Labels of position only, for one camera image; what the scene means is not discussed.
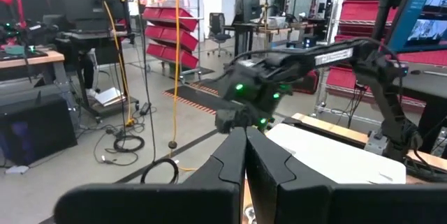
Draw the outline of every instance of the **cable on floor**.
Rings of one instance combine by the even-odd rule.
[[[167,163],[169,165],[171,165],[174,168],[174,176],[173,178],[170,180],[169,184],[175,184],[178,182],[179,179],[179,167],[177,166],[177,164],[175,163],[175,161],[173,161],[170,158],[161,158],[159,160],[156,160],[154,162],[152,162],[143,172],[143,174],[141,175],[141,180],[140,183],[141,184],[146,184],[146,176],[147,174],[154,169],[156,166],[162,164],[162,163]]]
[[[151,126],[151,132],[152,132],[152,148],[153,148],[153,157],[152,157],[152,162],[155,162],[156,160],[156,145],[155,145],[155,130],[154,130],[154,120],[152,117],[152,113],[156,112],[156,108],[155,110],[153,110],[152,108],[152,103],[151,103],[151,98],[149,95],[149,87],[148,87],[148,83],[147,83],[147,72],[149,71],[147,69],[147,64],[146,64],[146,37],[145,37],[145,32],[144,32],[144,26],[142,23],[142,14],[140,13],[140,11],[138,11],[138,22],[140,23],[140,34],[141,34],[141,43],[142,43],[142,54],[143,54],[143,61],[145,64],[145,73],[144,73],[144,81],[145,81],[145,91],[146,91],[146,99],[147,99],[147,103],[149,104],[149,119],[150,119],[150,126]]]

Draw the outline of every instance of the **metal shelving rack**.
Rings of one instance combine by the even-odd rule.
[[[166,7],[166,6],[175,6],[175,1],[167,0],[167,2],[165,2],[165,3],[163,3],[161,5],[161,7]],[[191,11],[197,10],[197,17],[180,17],[181,19],[198,20],[198,25],[197,25],[198,45],[197,45],[197,50],[196,50],[197,53],[196,54],[193,53],[193,55],[195,55],[197,57],[197,59],[198,59],[197,66],[194,69],[191,69],[191,70],[183,70],[183,66],[180,64],[179,65],[179,80],[180,80],[180,82],[184,83],[185,82],[184,76],[188,75],[188,74],[192,74],[192,73],[197,73],[198,79],[201,80],[202,69],[200,67],[200,54],[201,54],[201,50],[200,50],[200,33],[201,33],[202,30],[200,28],[200,21],[203,20],[203,17],[200,17],[200,0],[197,0],[197,6],[183,6],[182,4],[180,4],[179,7],[187,10],[189,13],[191,13]]]
[[[375,21],[360,21],[360,20],[336,20],[333,18],[333,15],[337,12],[337,6],[334,5],[334,10],[332,11],[332,17],[331,17],[331,23],[330,23],[330,33],[328,34],[328,42],[330,40],[330,37],[332,35],[332,28],[335,24],[340,24],[340,25],[365,25],[365,26],[374,26]],[[390,27],[392,24],[392,22],[387,22],[386,26]],[[340,91],[340,92],[346,92],[346,93],[350,93],[353,94],[354,90],[353,89],[349,89],[349,88],[345,88],[345,87],[337,87],[337,86],[333,86],[330,84],[326,84],[326,80],[329,76],[328,73],[328,68],[326,69],[321,69],[320,72],[320,83],[318,84],[318,89],[316,92],[316,101],[315,101],[315,106],[314,106],[314,112],[310,114],[311,117],[317,117],[318,114],[323,113],[323,112],[328,112],[331,114],[337,114],[343,117],[348,117],[347,114],[345,113],[340,113],[336,110],[331,110],[330,108],[327,108],[327,98],[328,98],[328,90],[327,89],[331,89],[333,91]],[[365,97],[370,97],[373,98],[373,95],[369,92],[367,92],[365,94]],[[418,101],[414,101],[414,100],[408,100],[408,99],[403,99],[402,103],[404,103],[405,105],[412,105],[414,107],[421,107],[424,108],[425,104],[422,102],[418,102]],[[370,123],[370,124],[374,124],[374,125],[381,125],[381,122],[379,121],[375,121],[373,119],[368,119],[365,117],[359,117],[356,115],[353,115],[353,119],[357,120],[357,121],[363,121],[366,123]]]

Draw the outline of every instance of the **computer tower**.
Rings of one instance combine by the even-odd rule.
[[[0,148],[16,165],[77,145],[67,102],[59,95],[0,107]]]

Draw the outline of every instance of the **metal pole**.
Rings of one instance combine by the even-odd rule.
[[[326,34],[326,42],[328,42],[328,44],[331,43],[331,38],[332,38],[332,28],[334,27],[334,24],[336,21],[334,21],[334,16],[337,13],[337,8],[338,8],[338,0],[334,0],[334,3],[332,5],[332,13],[330,14],[330,21],[329,21],[329,25],[328,25],[328,32]],[[322,68],[320,69],[320,80],[318,83],[318,89],[316,91],[316,100],[315,100],[315,106],[314,106],[314,113],[311,114],[312,117],[317,117],[318,116],[318,108],[319,107],[325,107],[326,106],[326,100],[328,99],[328,92],[326,91],[325,87],[323,86],[323,82],[324,82],[324,75],[325,75],[325,69]],[[320,95],[323,92],[323,99],[320,99]]]
[[[332,12],[330,14],[330,19],[329,19],[329,24],[328,24],[328,32],[326,34],[326,42],[328,42],[328,43],[332,43],[331,42],[332,31],[333,31],[334,24],[337,23],[337,21],[335,21],[337,11],[338,11],[338,0],[334,0],[334,3],[332,4]]]
[[[200,16],[201,16],[200,15],[200,0],[197,0],[197,17],[200,17]],[[199,81],[202,80],[202,78],[201,78],[202,71],[200,70],[200,67],[201,67],[201,63],[200,63],[200,54],[201,54],[201,52],[200,52],[200,37],[201,37],[200,23],[201,22],[202,22],[202,20],[198,20],[198,28],[197,28],[197,34],[198,34],[198,47],[197,47],[198,56],[197,56],[197,58],[198,58],[198,68],[199,68],[197,75],[198,75]]]

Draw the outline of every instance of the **concrete floor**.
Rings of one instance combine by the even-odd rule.
[[[229,40],[224,47],[232,49],[233,41]],[[210,49],[216,45],[207,41],[202,45],[202,49]],[[131,95],[140,99],[141,105],[147,100],[142,79],[142,55],[136,53],[132,47],[127,47],[124,52],[126,59],[126,70],[129,81]],[[215,70],[216,73],[206,75],[204,78],[212,78],[222,72],[223,63],[229,62],[230,57],[207,56],[202,52],[202,66]],[[149,63],[152,72],[149,74],[148,87],[152,105],[157,111],[153,114],[154,128],[156,137],[156,157],[160,158],[169,152],[168,142],[173,138],[173,100],[162,95],[162,91],[173,88],[173,80],[163,76],[161,64],[156,59],[151,59]],[[114,71],[109,71],[111,77],[104,74],[98,75],[98,87],[102,90],[112,86]],[[277,112],[291,116],[296,112],[309,114],[313,111],[315,96],[306,94],[295,94],[283,99]],[[349,100],[329,96],[328,107],[346,108]],[[382,120],[379,112],[374,111],[370,105],[360,104],[357,115],[368,117],[375,120]],[[409,114],[409,118],[415,122],[418,121],[418,115]],[[338,116],[330,114],[321,114],[322,120],[335,123]],[[91,127],[96,127],[93,119],[82,117],[82,123]],[[116,115],[107,118],[99,127],[106,124],[122,124],[122,116]],[[343,118],[340,125],[346,125],[346,119]],[[354,121],[351,127],[366,133],[369,130],[377,129],[378,126]],[[179,147],[184,146],[198,139],[210,131],[214,130],[214,116],[198,110],[183,103],[177,104],[177,141]],[[78,146],[67,149],[55,157],[49,157],[40,160],[42,163],[35,168],[30,169],[26,174],[0,174],[0,223],[14,224],[37,224],[52,215],[52,210],[57,199],[66,191],[83,184],[89,183],[112,183],[132,172],[148,165],[153,159],[151,130],[149,124],[145,131],[140,134],[146,141],[144,149],[138,151],[139,159],[134,164],[127,167],[118,167],[114,165],[105,165],[97,163],[93,156],[93,149],[100,136],[104,134],[103,130],[86,133],[78,140]],[[211,137],[203,140],[196,146],[176,156],[174,159],[179,161],[182,167],[200,167],[210,156],[210,154],[225,140],[225,135],[213,134]],[[104,151],[105,148],[111,148],[113,138],[105,136],[98,146],[97,156],[105,155],[109,159],[116,158],[118,163],[132,161],[132,155],[117,154],[112,155]],[[148,176],[148,182],[167,183],[172,177],[173,170],[167,165],[157,167]],[[182,172],[179,180],[185,180],[190,174]],[[140,177],[133,179],[130,183],[138,183]]]

